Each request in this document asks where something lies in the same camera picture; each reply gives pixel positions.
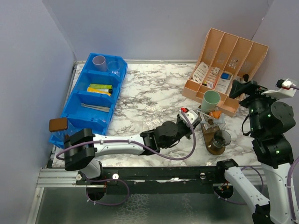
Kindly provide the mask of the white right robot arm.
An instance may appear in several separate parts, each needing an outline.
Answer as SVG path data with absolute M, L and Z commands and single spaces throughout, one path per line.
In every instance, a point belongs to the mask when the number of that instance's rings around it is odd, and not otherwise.
M 214 176 L 219 182 L 228 181 L 240 194 L 256 224 L 296 224 L 299 221 L 292 179 L 299 160 L 293 157 L 290 142 L 284 136 L 296 122 L 292 107 L 283 102 L 284 98 L 292 98 L 298 88 L 297 82 L 291 79 L 278 80 L 276 90 L 268 90 L 256 81 L 232 83 L 230 98 L 246 95 L 240 105 L 249 111 L 248 136 L 253 138 L 253 149 L 266 177 L 269 195 L 265 197 L 259 192 L 234 160 L 218 162 Z

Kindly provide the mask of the green plastic cup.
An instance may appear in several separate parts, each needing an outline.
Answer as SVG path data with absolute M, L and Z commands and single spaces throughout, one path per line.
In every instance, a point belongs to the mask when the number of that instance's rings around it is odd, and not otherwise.
M 201 110 L 203 112 L 211 111 L 217 106 L 220 100 L 221 96 L 218 92 L 213 90 L 206 91 L 202 99 Z

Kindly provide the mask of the clear square toothbrush holder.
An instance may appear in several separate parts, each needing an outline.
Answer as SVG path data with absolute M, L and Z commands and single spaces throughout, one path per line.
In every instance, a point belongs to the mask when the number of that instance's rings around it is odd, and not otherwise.
M 215 118 L 208 119 L 207 117 L 201 117 L 201 125 L 203 128 L 203 132 L 205 133 L 213 133 L 217 130 L 220 130 L 220 128 L 215 123 Z

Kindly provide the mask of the dark blue plastic cup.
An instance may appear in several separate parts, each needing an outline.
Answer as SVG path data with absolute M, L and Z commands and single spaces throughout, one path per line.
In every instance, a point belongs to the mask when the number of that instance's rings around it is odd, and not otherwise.
M 225 130 L 217 130 L 211 141 L 209 148 L 223 148 L 231 143 L 231 135 Z

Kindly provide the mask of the white toothpaste tube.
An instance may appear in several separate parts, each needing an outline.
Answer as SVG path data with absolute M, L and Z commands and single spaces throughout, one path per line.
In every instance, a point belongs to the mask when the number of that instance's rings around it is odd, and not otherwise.
M 226 115 L 224 113 L 222 113 L 218 119 L 215 119 L 215 123 L 220 129 L 223 129 L 226 124 L 225 116 Z

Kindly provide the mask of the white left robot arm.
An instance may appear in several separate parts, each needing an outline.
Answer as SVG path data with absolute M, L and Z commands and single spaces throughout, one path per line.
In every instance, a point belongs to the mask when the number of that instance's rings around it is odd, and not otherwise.
M 195 138 L 194 129 L 200 123 L 193 110 L 180 111 L 177 121 L 166 121 L 161 126 L 140 134 L 113 137 L 94 134 L 90 128 L 82 129 L 64 142 L 64 149 L 56 158 L 64 161 L 67 171 L 80 171 L 93 184 L 103 180 L 102 164 L 96 157 L 113 154 L 152 155 L 165 159 L 169 156 L 160 153 L 177 145 L 183 137 Z

